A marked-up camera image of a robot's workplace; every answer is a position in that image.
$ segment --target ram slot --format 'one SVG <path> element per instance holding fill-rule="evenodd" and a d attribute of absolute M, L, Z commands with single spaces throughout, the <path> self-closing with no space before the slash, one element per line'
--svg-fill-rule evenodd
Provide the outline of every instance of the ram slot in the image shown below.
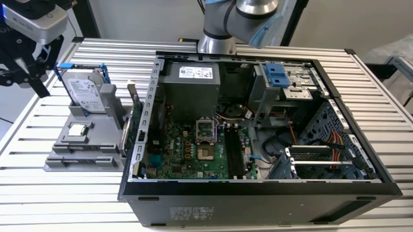
<path fill-rule="evenodd" d="M 226 128 L 226 159 L 230 179 L 242 178 L 245 174 L 243 157 L 241 153 L 241 141 L 237 128 Z"/>

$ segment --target white wall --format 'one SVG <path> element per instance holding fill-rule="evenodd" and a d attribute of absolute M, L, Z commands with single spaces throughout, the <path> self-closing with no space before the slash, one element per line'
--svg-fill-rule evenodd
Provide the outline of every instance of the white wall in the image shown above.
<path fill-rule="evenodd" d="M 102 38 L 177 42 L 203 34 L 197 0 L 91 0 L 91 6 Z"/>
<path fill-rule="evenodd" d="M 413 0 L 310 0 L 290 45 L 364 56 L 413 32 L 412 12 Z"/>

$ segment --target sticker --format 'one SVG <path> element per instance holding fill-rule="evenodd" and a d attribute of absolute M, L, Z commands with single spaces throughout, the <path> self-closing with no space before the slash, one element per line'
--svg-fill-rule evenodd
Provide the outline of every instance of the sticker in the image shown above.
<path fill-rule="evenodd" d="M 246 117 L 247 119 L 250 119 L 252 116 L 253 116 L 253 112 L 252 112 L 250 110 L 247 110 L 247 112 L 246 112 L 246 114 L 245 114 L 245 117 Z"/>
<path fill-rule="evenodd" d="M 179 78 L 213 79 L 213 68 L 181 67 Z"/>
<path fill-rule="evenodd" d="M 211 220 L 214 207 L 170 207 L 173 220 Z"/>
<path fill-rule="evenodd" d="M 91 80 L 70 79 L 79 105 L 91 113 L 104 113 L 104 106 L 95 83 Z"/>

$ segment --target aluminum work table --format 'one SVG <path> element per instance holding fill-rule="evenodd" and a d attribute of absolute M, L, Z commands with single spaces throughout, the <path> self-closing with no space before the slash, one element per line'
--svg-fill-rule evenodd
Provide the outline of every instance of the aluminum work table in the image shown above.
<path fill-rule="evenodd" d="M 194 43 L 86 39 L 60 62 L 106 63 L 117 95 L 131 104 L 127 81 L 146 97 L 155 51 L 195 52 Z M 122 172 L 47 173 L 44 160 L 70 114 L 56 78 L 51 97 L 34 97 L 0 142 L 0 231 L 413 231 L 413 119 L 356 55 L 340 49 L 238 45 L 239 55 L 318 59 L 358 125 L 399 183 L 404 197 L 340 226 L 143 228 L 127 203 L 117 200 Z"/>

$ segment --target blue tab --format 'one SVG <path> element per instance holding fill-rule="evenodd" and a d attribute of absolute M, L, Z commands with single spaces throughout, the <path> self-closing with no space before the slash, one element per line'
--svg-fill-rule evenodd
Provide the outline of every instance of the blue tab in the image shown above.
<path fill-rule="evenodd" d="M 249 157 L 249 158 L 253 158 L 253 159 L 257 159 L 257 160 L 261 160 L 261 159 L 262 159 L 261 156 L 256 156 L 256 155 L 253 155 L 253 154 L 249 154 L 247 157 Z"/>
<path fill-rule="evenodd" d="M 289 87 L 290 80 L 285 74 L 285 69 L 281 64 L 266 63 L 265 74 L 270 80 L 272 87 Z"/>
<path fill-rule="evenodd" d="M 103 80 L 106 84 L 111 83 L 111 79 L 110 79 L 110 73 L 108 73 L 108 67 L 104 65 L 104 63 L 102 63 L 102 65 L 99 66 L 99 68 L 103 71 Z"/>
<path fill-rule="evenodd" d="M 59 68 L 62 68 L 62 69 L 72 69 L 74 67 L 75 67 L 75 64 L 72 64 L 72 63 L 62 63 L 59 65 Z"/>

